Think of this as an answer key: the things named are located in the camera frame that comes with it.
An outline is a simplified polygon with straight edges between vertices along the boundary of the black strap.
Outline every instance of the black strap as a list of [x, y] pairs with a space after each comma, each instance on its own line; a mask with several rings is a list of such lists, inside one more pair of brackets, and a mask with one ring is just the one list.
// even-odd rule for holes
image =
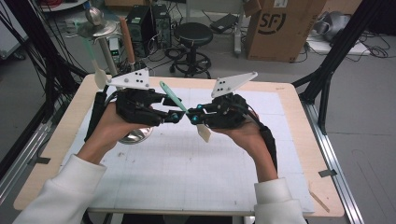
[[107, 94], [105, 92], [97, 92], [95, 96], [95, 101], [93, 102], [92, 114], [90, 119], [90, 124], [88, 125], [87, 136], [84, 141], [86, 142], [90, 137], [93, 131], [98, 125], [100, 118], [105, 112], [105, 102], [106, 102]]
[[277, 158], [276, 158], [276, 142], [275, 138], [273, 137], [271, 130], [261, 124], [260, 134], [262, 135], [262, 139], [264, 139], [265, 145], [267, 145], [268, 151], [270, 152], [271, 159], [274, 163], [275, 169], [277, 171]]

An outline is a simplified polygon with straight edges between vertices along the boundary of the white paper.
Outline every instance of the white paper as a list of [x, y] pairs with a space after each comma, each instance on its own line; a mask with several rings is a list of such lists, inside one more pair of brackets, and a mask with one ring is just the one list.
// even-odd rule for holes
[[[172, 89], [187, 108], [211, 103], [211, 90]], [[237, 91], [259, 114], [276, 139], [279, 177], [285, 177], [293, 198], [306, 213], [314, 212], [280, 99], [275, 92]], [[176, 107], [153, 105], [167, 111]], [[83, 145], [91, 110], [81, 124], [73, 146]], [[253, 160], [229, 137], [212, 133], [209, 143], [198, 135], [187, 117], [180, 123], [154, 127], [137, 144], [118, 143], [102, 160], [107, 171], [91, 208], [140, 211], [238, 212], [253, 215], [257, 182]]]

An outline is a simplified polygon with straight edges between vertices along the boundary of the human hand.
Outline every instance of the human hand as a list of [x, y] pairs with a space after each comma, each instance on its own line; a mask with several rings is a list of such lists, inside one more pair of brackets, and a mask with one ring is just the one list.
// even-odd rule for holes
[[99, 123], [87, 140], [78, 157], [85, 161], [98, 164], [105, 154], [130, 131], [148, 128], [148, 125], [128, 123], [116, 113], [116, 104], [108, 104]]
[[255, 122], [245, 120], [236, 129], [213, 129], [212, 131], [228, 135], [247, 152], [255, 162], [259, 182], [277, 179], [277, 172], [271, 155]]

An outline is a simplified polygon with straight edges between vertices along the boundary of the bolt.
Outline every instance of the bolt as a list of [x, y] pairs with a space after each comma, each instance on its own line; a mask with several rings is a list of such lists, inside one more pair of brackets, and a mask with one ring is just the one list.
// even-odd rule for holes
[[173, 113], [173, 114], [171, 115], [171, 117], [172, 117], [172, 119], [178, 119], [178, 114], [177, 114], [177, 113]]

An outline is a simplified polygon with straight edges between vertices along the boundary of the wrist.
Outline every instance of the wrist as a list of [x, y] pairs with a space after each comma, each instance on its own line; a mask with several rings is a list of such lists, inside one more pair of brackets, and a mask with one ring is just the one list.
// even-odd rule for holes
[[88, 140], [84, 146], [82, 146], [77, 156], [84, 161], [99, 164], [108, 151], [109, 149], [107, 147], [99, 147], [94, 142]]
[[264, 140], [256, 139], [247, 144], [245, 150], [256, 165], [257, 178], [259, 182], [277, 179], [277, 172], [271, 155]]

